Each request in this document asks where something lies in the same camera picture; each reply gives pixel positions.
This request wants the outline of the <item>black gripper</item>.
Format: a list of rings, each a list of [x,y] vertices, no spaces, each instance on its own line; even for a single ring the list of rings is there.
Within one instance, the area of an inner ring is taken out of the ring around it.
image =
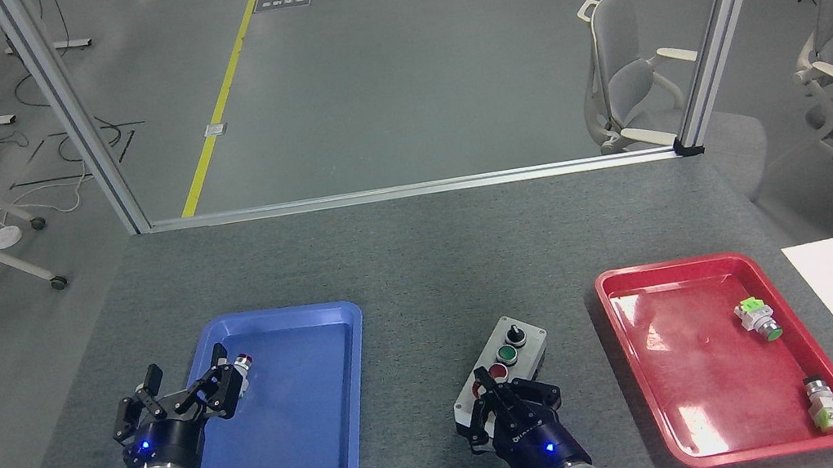
[[[185,416],[193,411],[193,419],[187,420],[165,418],[167,411],[158,400],[163,371],[157,364],[149,365],[134,394],[121,399],[116,411],[114,441],[123,444],[136,433],[123,448],[124,468],[202,468],[206,441],[203,418],[230,419],[243,394],[243,366],[228,361],[227,353],[221,342],[215,343],[209,370],[177,395],[176,413]],[[145,412],[151,419],[138,429]]]
[[[497,383],[487,369],[474,371],[483,393],[473,402],[471,452],[493,450],[509,468],[568,468],[593,463],[559,419],[559,387],[521,380]]]

